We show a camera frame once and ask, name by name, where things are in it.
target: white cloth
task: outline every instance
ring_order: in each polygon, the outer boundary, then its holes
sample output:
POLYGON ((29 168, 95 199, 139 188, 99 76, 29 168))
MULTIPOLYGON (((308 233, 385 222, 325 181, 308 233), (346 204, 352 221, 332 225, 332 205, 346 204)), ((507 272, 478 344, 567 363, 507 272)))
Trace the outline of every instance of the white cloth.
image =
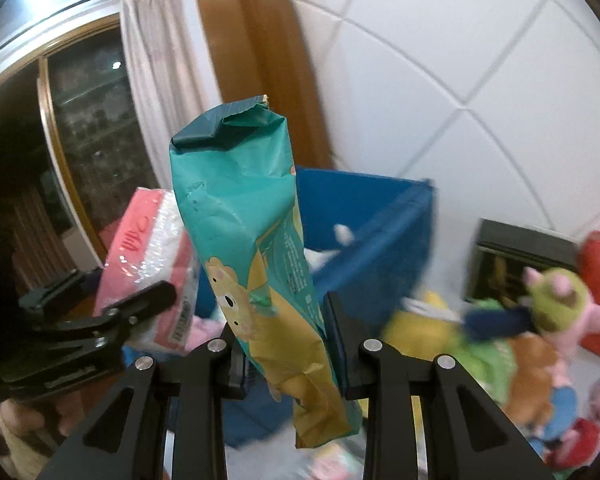
POLYGON ((160 187, 172 189, 169 142, 202 113, 180 0, 120 0, 126 71, 160 187))

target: teal snack bag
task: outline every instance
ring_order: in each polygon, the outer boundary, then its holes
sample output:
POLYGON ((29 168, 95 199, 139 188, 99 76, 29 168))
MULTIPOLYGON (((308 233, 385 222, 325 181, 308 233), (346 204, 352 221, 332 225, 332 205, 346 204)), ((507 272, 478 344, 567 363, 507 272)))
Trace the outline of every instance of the teal snack bag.
POLYGON ((270 387, 296 399, 296 445, 359 430, 324 345, 286 119, 262 96, 223 104, 174 136, 170 157, 182 220, 227 323, 270 387))

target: wooden door frame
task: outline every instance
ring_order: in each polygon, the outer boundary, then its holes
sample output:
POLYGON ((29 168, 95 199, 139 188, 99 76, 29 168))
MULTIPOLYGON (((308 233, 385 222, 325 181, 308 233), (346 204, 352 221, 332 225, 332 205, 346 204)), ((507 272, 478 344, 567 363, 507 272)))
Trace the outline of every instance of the wooden door frame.
POLYGON ((296 164, 332 168, 311 61, 291 0, 198 0, 225 102, 266 94, 288 121, 296 164))

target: black clamp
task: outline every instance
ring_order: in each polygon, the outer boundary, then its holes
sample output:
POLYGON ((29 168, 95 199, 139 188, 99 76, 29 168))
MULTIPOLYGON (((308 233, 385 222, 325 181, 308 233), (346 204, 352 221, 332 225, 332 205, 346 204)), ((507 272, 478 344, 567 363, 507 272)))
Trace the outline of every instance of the black clamp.
POLYGON ((101 316, 53 322, 88 294, 84 282, 90 279, 71 273, 21 304, 17 329, 0 333, 9 341, 0 352, 0 402, 40 403, 123 371, 121 348, 131 329, 176 300, 174 286, 163 281, 112 304, 101 316))
MULTIPOLYGON (((422 406, 431 480, 550 480, 551 471, 474 379, 449 355, 400 354, 323 305, 332 362, 346 399, 369 398, 364 480, 416 480, 411 396, 422 406)), ((188 356, 135 365, 53 455, 39 480, 160 480, 169 399, 179 397, 173 480, 226 480, 221 398, 248 392, 250 365, 229 327, 188 356)), ((573 479, 600 480, 600 456, 573 479)))

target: pink package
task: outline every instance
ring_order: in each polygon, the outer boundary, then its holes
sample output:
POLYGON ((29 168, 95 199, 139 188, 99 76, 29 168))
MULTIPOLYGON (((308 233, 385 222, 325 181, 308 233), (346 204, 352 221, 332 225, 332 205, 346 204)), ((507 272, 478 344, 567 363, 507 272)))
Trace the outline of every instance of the pink package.
POLYGON ((173 191, 138 188, 113 238, 94 315, 160 280, 173 283, 175 304, 133 330, 128 344, 143 351, 183 354, 219 335, 220 322, 194 315, 200 263, 173 191))

